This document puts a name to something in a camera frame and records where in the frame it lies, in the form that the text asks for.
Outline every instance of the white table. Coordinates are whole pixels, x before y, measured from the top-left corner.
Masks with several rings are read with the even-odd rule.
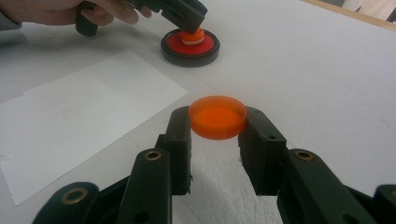
[[[199,68],[163,59],[175,27],[160,15],[116,21],[89,39],[73,26],[24,24],[0,33],[0,103],[130,49],[189,94],[16,206],[0,175],[0,222],[31,223],[47,199],[76,181],[103,189],[154,146],[171,112],[212,94],[263,111],[288,147],[318,154],[346,185],[373,195],[396,182],[396,33],[300,1],[202,1],[203,27],[221,44]],[[174,223],[281,223],[275,197],[257,197],[236,139],[192,136],[191,194],[174,197]]]

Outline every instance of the orange puck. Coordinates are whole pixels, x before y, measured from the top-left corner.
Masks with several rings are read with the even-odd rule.
[[[198,28],[194,34],[187,33],[185,31],[181,32],[181,40],[185,45],[199,45],[205,39],[205,32],[203,29]]]
[[[248,111],[239,101],[227,96],[208,96],[190,106],[191,128],[200,136],[222,140],[245,129]]]

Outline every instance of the red disc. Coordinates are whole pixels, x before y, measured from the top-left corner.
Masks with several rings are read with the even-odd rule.
[[[204,41],[195,46],[185,45],[181,40],[181,32],[168,36],[166,45],[169,49],[180,54],[202,54],[214,48],[215,42],[210,35],[205,34]]]

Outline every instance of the human hand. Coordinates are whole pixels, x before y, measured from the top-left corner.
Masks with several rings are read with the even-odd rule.
[[[66,25],[76,22],[78,5],[83,0],[0,0],[0,10],[14,22],[30,21],[47,25]],[[124,0],[90,0],[93,9],[83,9],[81,14],[97,25],[107,25],[114,18],[135,24],[136,11]],[[142,7],[140,13],[149,18],[151,10]]]

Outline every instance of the white paper sheet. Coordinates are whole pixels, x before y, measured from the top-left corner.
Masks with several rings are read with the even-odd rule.
[[[0,104],[0,163],[15,204],[186,93],[124,51]]]

